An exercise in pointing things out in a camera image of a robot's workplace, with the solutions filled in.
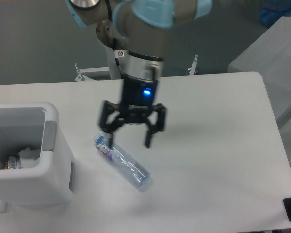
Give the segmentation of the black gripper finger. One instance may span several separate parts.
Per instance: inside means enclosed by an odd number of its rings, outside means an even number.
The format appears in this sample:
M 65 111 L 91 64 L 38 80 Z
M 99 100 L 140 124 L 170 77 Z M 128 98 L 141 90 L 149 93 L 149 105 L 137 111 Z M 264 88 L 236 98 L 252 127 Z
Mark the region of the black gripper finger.
M 161 103 L 153 105 L 151 110 L 151 113 L 157 112 L 157 121 L 155 124 L 152 124 L 150 122 L 150 120 L 148 119 L 149 115 L 143 114 L 143 121 L 148 127 L 145 136 L 145 146 L 147 148 L 150 148 L 152 136 L 157 132 L 163 132 L 165 130 L 165 119 L 167 114 L 167 108 Z
M 115 112 L 118 112 L 119 114 L 114 118 L 112 122 L 108 123 L 108 117 Z M 102 103 L 102 111 L 98 125 L 100 129 L 107 135 L 108 147 L 110 149 L 113 146 L 114 132 L 122 127 L 124 123 L 124 118 L 120 113 L 120 105 L 105 100 Z

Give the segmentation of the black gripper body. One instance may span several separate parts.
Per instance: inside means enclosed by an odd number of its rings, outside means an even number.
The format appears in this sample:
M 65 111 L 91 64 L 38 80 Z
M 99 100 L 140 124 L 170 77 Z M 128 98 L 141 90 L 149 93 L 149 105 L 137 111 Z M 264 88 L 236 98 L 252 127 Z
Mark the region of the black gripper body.
M 119 119 L 125 124 L 150 124 L 148 117 L 154 110 L 153 102 L 159 81 L 123 75 L 119 103 Z

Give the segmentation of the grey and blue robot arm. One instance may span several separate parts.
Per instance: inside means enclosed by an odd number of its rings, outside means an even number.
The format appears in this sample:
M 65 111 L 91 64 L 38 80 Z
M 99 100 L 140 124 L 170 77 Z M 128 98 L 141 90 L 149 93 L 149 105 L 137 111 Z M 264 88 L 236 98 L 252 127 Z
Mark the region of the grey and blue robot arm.
M 109 20 L 126 38 L 122 66 L 122 93 L 119 103 L 104 101 L 99 127 L 113 145 L 117 129 L 125 124 L 148 127 L 145 146 L 152 136 L 165 129 L 167 109 L 155 104 L 162 75 L 167 41 L 174 26 L 192 22 L 211 11 L 211 0 L 68 0 L 75 22 L 86 27 Z

